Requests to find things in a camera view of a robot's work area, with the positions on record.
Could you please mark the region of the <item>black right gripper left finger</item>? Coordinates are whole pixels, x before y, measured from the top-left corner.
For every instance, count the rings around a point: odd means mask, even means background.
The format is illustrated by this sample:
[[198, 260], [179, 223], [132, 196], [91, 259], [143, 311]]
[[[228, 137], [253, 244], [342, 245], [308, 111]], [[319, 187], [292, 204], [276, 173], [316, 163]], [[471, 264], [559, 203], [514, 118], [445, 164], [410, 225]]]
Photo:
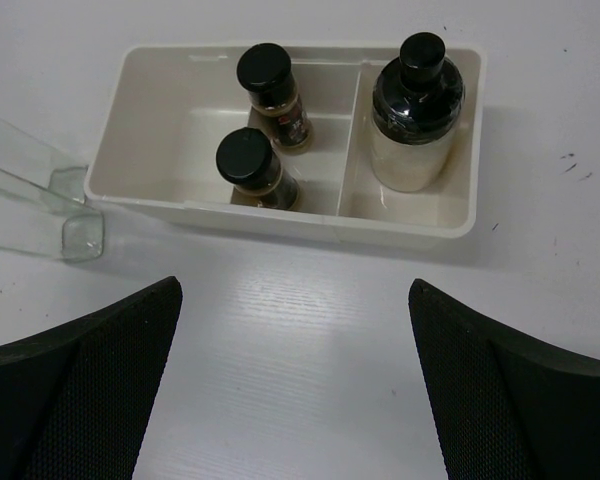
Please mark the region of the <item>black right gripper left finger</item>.
[[130, 479], [183, 294], [175, 277], [0, 345], [0, 479]]

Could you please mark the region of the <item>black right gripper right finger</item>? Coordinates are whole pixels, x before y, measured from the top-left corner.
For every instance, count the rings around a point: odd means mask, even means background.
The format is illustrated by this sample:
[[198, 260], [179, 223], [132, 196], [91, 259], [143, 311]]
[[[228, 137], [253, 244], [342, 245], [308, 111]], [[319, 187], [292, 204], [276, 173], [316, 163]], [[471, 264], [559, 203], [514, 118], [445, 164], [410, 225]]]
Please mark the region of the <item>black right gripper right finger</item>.
[[600, 360], [417, 279], [411, 325], [450, 479], [600, 479]]

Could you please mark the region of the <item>glass oil bottle gold spout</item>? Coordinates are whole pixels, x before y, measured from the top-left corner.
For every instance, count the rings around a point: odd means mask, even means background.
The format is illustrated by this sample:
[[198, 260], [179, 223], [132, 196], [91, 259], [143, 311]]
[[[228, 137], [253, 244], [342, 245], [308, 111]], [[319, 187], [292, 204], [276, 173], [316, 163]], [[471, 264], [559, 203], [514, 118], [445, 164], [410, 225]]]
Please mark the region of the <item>glass oil bottle gold spout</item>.
[[101, 212], [0, 169], [0, 250], [76, 263], [104, 239]]

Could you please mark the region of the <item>spice jar black lid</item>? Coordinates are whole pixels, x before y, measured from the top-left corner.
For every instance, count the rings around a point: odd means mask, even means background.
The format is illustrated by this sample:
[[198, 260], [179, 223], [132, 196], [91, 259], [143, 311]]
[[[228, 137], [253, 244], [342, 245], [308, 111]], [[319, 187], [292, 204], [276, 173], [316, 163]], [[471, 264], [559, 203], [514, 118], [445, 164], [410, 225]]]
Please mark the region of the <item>spice jar black lid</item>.
[[288, 52], [275, 43], [256, 44], [239, 58], [236, 76], [274, 146], [294, 154], [306, 149], [313, 128]]
[[223, 179], [259, 206], [292, 210], [298, 202], [298, 182], [260, 129], [244, 127], [229, 133], [220, 142], [215, 159]]

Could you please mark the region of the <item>black top white condiment bottle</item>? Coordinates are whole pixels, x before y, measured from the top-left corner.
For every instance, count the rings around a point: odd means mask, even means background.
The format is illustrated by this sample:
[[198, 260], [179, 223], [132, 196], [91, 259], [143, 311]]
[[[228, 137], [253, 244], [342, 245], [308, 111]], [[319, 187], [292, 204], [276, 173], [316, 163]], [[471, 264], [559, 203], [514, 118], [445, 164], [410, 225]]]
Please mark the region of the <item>black top white condiment bottle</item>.
[[412, 193], [441, 173], [465, 99], [465, 84], [441, 37], [406, 38], [372, 90], [372, 169], [386, 187]]

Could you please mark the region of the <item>white divided organizer bin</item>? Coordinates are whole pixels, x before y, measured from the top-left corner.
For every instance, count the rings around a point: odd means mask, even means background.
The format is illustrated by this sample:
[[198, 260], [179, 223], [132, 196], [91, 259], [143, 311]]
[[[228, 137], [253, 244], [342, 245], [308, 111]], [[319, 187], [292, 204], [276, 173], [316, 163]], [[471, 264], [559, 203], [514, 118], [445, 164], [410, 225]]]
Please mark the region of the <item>white divided organizer bin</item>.
[[258, 120], [236, 78], [246, 43], [130, 51], [85, 180], [89, 199], [167, 222], [330, 243], [426, 249], [474, 226], [486, 55], [452, 43], [466, 85], [453, 148], [428, 188], [400, 193], [371, 168], [371, 91], [394, 44], [289, 45], [314, 127], [310, 148], [283, 157], [301, 187], [292, 211], [263, 209], [218, 173], [220, 141]]

